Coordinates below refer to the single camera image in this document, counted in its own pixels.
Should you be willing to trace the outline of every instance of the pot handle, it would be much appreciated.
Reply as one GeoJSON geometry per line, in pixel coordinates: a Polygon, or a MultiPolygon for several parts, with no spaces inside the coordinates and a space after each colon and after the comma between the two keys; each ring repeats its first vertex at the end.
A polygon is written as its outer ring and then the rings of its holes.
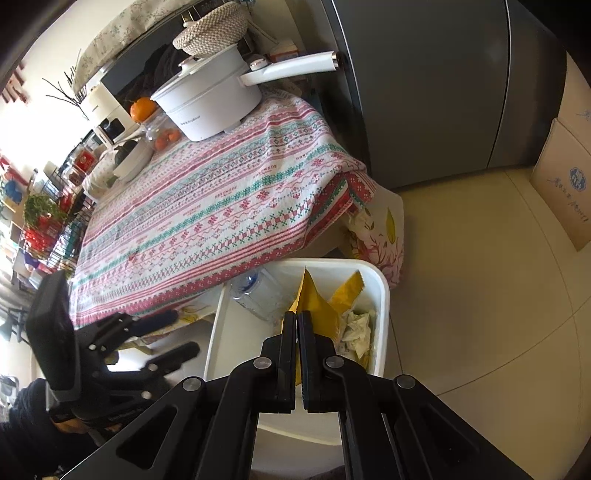
{"type": "Polygon", "coordinates": [[[245,73],[240,76],[245,86],[258,85],[263,82],[305,75],[307,73],[333,72],[339,67],[336,52],[325,51],[304,55],[295,59],[289,59],[273,63],[268,67],[245,73]]]}

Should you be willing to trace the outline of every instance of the green plant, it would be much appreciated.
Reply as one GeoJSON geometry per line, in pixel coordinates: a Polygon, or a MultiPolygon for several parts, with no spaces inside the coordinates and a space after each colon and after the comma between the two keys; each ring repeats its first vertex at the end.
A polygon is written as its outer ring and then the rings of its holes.
{"type": "Polygon", "coordinates": [[[62,222],[67,214],[60,210],[56,203],[47,195],[29,195],[24,206],[25,222],[31,226],[37,226],[39,217],[51,216],[52,219],[62,222]]]}

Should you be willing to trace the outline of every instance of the orange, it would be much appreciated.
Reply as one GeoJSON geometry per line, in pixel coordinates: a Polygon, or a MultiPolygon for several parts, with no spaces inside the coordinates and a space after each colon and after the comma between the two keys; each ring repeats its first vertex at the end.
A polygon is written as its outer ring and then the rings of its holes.
{"type": "Polygon", "coordinates": [[[154,148],[156,149],[156,151],[160,152],[164,150],[166,147],[168,147],[168,136],[160,135],[156,139],[156,142],[154,142],[154,148]]]}
{"type": "Polygon", "coordinates": [[[158,104],[156,102],[149,99],[148,97],[142,97],[131,106],[129,115],[134,122],[141,123],[148,119],[148,117],[152,115],[152,113],[154,113],[157,108],[158,104]]]}
{"type": "Polygon", "coordinates": [[[168,139],[171,142],[176,142],[177,140],[180,140],[180,138],[181,138],[180,130],[176,130],[174,128],[174,129],[171,129],[170,132],[168,132],[168,139]]]}

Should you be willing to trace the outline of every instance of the white pot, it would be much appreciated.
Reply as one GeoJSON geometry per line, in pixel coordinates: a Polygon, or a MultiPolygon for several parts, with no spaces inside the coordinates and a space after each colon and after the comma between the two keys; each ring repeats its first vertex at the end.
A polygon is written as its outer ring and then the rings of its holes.
{"type": "Polygon", "coordinates": [[[152,100],[190,140],[199,141],[238,126],[261,101],[256,84],[336,70],[337,63],[334,52],[326,52],[269,66],[259,60],[249,68],[237,46],[231,45],[208,59],[187,59],[181,66],[182,71],[162,85],[152,100]]]}

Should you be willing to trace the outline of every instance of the patterned tablecloth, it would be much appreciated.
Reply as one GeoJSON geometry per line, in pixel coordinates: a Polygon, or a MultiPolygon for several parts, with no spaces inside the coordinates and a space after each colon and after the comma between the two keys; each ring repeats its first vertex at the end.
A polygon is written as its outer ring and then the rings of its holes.
{"type": "Polygon", "coordinates": [[[155,155],[97,205],[70,296],[76,326],[178,306],[309,244],[372,199],[365,166],[285,92],[230,134],[155,155]]]}

